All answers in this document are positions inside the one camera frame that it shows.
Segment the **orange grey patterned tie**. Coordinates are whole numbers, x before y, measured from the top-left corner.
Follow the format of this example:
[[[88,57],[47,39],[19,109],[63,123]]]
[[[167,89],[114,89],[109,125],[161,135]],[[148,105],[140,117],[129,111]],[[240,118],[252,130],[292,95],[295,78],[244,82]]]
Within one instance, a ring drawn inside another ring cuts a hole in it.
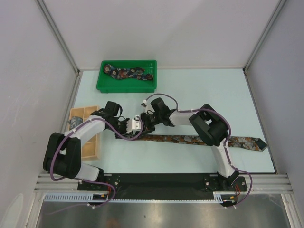
[[[136,138],[136,140],[207,146],[207,144],[203,142],[199,136],[196,135],[144,134]],[[241,136],[229,137],[227,141],[227,145],[233,148],[242,148],[242,149],[246,149],[250,151],[258,151],[258,152],[262,152],[268,147],[266,142],[264,142],[260,138],[241,137]]]

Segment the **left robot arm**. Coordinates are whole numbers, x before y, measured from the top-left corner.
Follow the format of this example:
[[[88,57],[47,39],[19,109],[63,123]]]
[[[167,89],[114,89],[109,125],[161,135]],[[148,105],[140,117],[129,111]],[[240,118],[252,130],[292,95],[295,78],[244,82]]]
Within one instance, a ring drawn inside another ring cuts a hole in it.
[[[121,114],[122,107],[108,101],[104,108],[93,111],[80,125],[65,133],[51,134],[43,161],[43,169],[51,179],[87,180],[93,189],[101,189],[105,184],[102,169],[83,163],[81,151],[91,138],[105,130],[126,137],[132,131],[129,129],[132,120],[122,118]]]

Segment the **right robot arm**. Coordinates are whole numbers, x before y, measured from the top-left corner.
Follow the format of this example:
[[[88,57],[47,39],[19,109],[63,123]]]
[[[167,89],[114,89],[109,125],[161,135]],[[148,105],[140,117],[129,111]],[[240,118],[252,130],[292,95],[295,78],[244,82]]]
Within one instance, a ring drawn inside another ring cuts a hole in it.
[[[223,190],[231,190],[236,185],[239,170],[234,166],[230,158],[228,140],[231,132],[225,119],[218,114],[210,105],[205,104],[200,109],[193,111],[179,111],[170,109],[162,98],[156,98],[150,103],[143,102],[145,112],[140,114],[143,121],[143,133],[140,140],[154,139],[151,135],[155,126],[191,126],[194,128],[199,139],[210,146],[218,167],[217,174],[220,176],[219,185]]]

